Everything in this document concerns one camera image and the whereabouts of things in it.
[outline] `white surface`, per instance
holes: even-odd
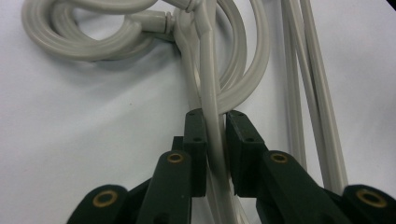
[[[250,62],[252,13],[244,0],[235,2],[246,20]],[[0,4],[0,223],[65,223],[91,189],[107,183],[131,189],[152,175],[173,136],[183,134],[187,91],[172,44],[156,41],[151,52],[119,62],[65,61],[28,39],[21,3]],[[312,5],[349,184],[396,197],[396,13],[386,1]],[[266,0],[265,6],[270,62],[259,88],[237,109],[249,115],[270,149],[289,151],[280,5]],[[80,18],[96,37],[121,22]],[[226,36],[218,46],[221,70],[232,40],[227,21],[218,19],[218,32]],[[303,109],[308,169],[319,180],[305,102]],[[260,223],[252,201],[245,201],[251,223]],[[193,205],[193,223],[210,223],[202,200]]]

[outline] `brass ring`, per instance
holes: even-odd
[[[172,153],[168,156],[168,161],[172,163],[179,163],[184,160],[184,157],[178,153]]]
[[[384,208],[388,205],[384,197],[368,189],[360,189],[356,192],[356,195],[362,202],[367,203],[372,207]]]
[[[286,163],[286,162],[288,162],[288,158],[285,155],[280,154],[280,153],[273,153],[271,155],[271,160],[273,160],[275,162],[278,162],[278,163]]]
[[[111,196],[111,197],[110,197],[109,200],[107,200],[107,201],[105,201],[105,202],[102,202],[102,201],[100,200],[100,197],[103,197],[103,196],[105,196],[105,195],[109,195],[109,196]],[[93,203],[93,205],[94,205],[95,207],[100,207],[100,208],[102,208],[102,207],[107,207],[107,206],[113,204],[113,203],[117,200],[118,197],[119,197],[119,195],[117,194],[116,191],[114,191],[114,190],[112,190],[112,189],[104,190],[104,191],[98,193],[98,194],[93,198],[92,203]]]

